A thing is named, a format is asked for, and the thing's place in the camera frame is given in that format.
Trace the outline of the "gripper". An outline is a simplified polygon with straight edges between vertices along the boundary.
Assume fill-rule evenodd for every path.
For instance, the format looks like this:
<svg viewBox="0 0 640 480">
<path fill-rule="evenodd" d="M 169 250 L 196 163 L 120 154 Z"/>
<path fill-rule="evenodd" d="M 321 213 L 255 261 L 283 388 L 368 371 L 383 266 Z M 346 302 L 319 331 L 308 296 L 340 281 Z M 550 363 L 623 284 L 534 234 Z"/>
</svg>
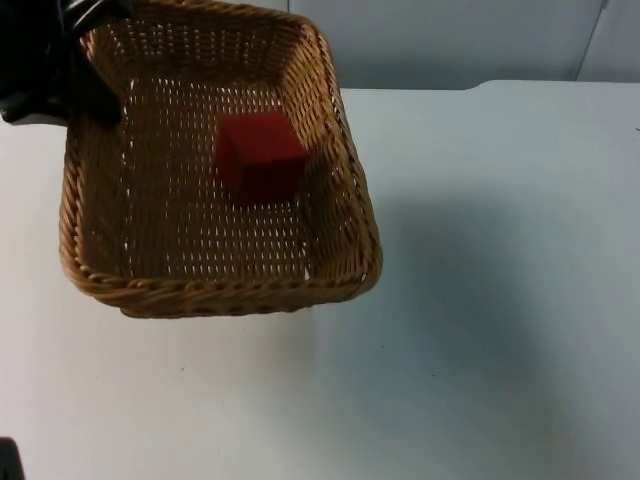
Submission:
<svg viewBox="0 0 640 480">
<path fill-rule="evenodd" d="M 1 118 L 13 126 L 66 127 L 68 105 L 106 126 L 121 121 L 116 93 L 100 76 L 80 47 L 73 47 L 69 67 L 65 61 L 33 64 L 1 61 Z"/>
</svg>

